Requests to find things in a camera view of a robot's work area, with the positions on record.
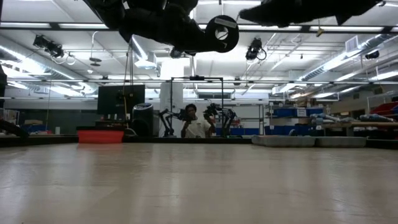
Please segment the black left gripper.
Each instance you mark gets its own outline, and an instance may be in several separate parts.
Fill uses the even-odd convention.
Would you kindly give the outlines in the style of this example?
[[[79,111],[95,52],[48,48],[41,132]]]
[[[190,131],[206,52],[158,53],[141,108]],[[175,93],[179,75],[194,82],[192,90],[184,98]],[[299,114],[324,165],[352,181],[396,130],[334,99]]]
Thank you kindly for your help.
[[[130,42],[133,35],[174,46],[179,51],[209,52],[205,33],[189,14],[197,0],[121,1],[119,34]]]

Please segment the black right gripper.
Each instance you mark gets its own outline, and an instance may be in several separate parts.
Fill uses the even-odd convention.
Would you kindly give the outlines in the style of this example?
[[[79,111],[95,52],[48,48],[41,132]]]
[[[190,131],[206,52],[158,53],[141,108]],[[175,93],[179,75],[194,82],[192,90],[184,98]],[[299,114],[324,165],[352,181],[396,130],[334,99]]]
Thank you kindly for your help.
[[[301,0],[294,1],[290,15],[295,24],[325,17],[335,17],[340,26],[353,16],[360,16],[379,4],[377,0]],[[260,5],[239,11],[239,17],[262,26],[287,27],[284,9],[290,3],[285,0],[262,1]]]

